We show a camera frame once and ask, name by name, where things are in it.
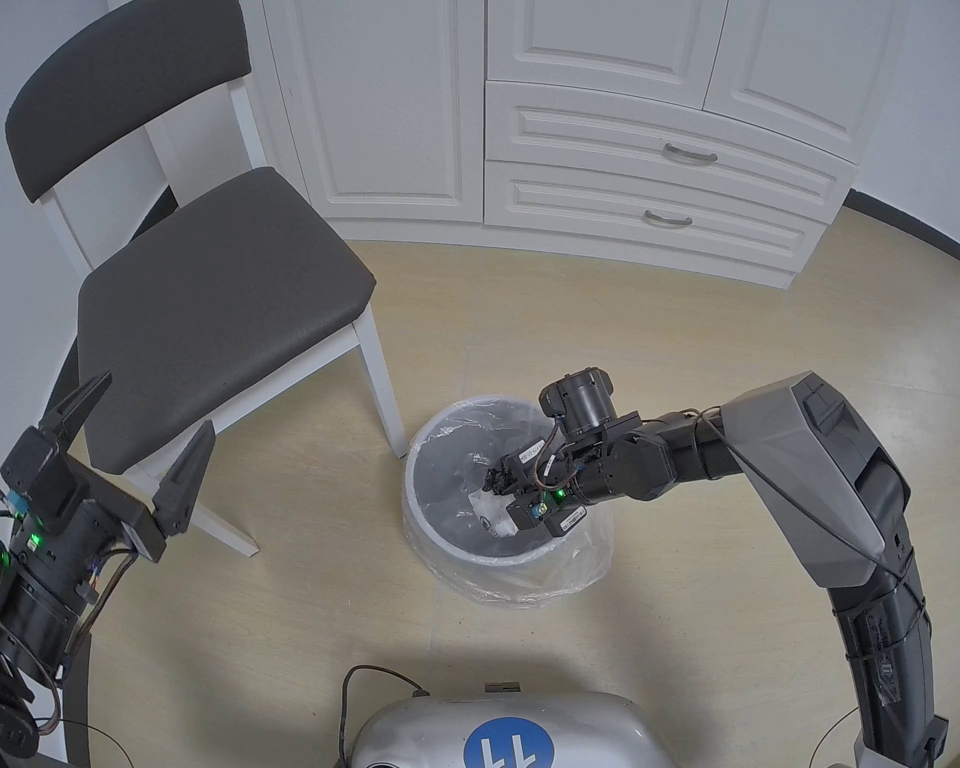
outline chair backrest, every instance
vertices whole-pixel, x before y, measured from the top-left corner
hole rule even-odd
[[[120,6],[67,40],[13,100],[7,144],[23,191],[35,202],[117,139],[250,71],[239,0]]]

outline white trash can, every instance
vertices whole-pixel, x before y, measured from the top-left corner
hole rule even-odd
[[[609,572],[613,523],[605,504],[590,507],[562,539],[542,525],[497,538],[473,512],[468,496],[483,487],[488,467],[552,427],[529,400],[480,396],[444,409],[413,439],[403,475],[404,531],[441,581],[481,602],[532,606]]]

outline white chair frame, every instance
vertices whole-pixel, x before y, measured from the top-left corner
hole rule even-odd
[[[267,165],[267,157],[263,151],[263,144],[260,141],[256,123],[253,120],[250,96],[247,93],[243,78],[228,83],[228,89],[251,168],[265,166]],[[74,269],[81,277],[89,275],[93,269],[92,264],[63,215],[63,208],[57,198],[56,191],[54,189],[49,190],[40,197],[37,203],[43,208],[50,226],[60,240],[60,244]],[[396,407],[394,388],[390,383],[386,361],[383,359],[383,349],[380,346],[380,338],[376,333],[376,325],[373,323],[373,313],[368,304],[363,314],[353,323],[341,328],[276,371],[260,379],[239,395],[232,397],[212,413],[183,430],[163,448],[130,467],[124,472],[124,477],[142,491],[153,495],[156,493],[163,474],[170,468],[194,432],[204,421],[207,419],[213,420],[214,430],[220,433],[235,421],[259,408],[269,399],[276,397],[298,381],[354,348],[360,349],[364,369],[373,390],[376,410],[383,422],[390,448],[393,449],[397,458],[402,458],[407,452],[407,437],[403,429],[403,422],[400,419],[400,412]],[[192,523],[215,539],[223,541],[248,557],[259,551],[253,539],[211,512],[199,501],[193,511]]]

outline gray chair seat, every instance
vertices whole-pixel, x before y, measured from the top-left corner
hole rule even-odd
[[[179,209],[81,288],[81,380],[113,374],[85,425],[91,463],[123,473],[352,323],[374,285],[273,168]]]

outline sticker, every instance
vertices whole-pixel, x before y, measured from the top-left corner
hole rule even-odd
[[[550,768],[553,739],[531,720],[500,717],[470,734],[464,746],[467,768]]]
[[[560,527],[564,531],[564,533],[566,533],[586,516],[587,516],[587,507],[581,507],[575,513],[573,513],[573,515],[568,517],[566,520],[562,521],[560,523]]]
[[[538,443],[534,443],[529,448],[527,448],[523,453],[520,454],[520,463],[527,464],[532,462],[537,458],[537,454],[543,449],[543,446],[546,445],[546,440],[541,440]]]

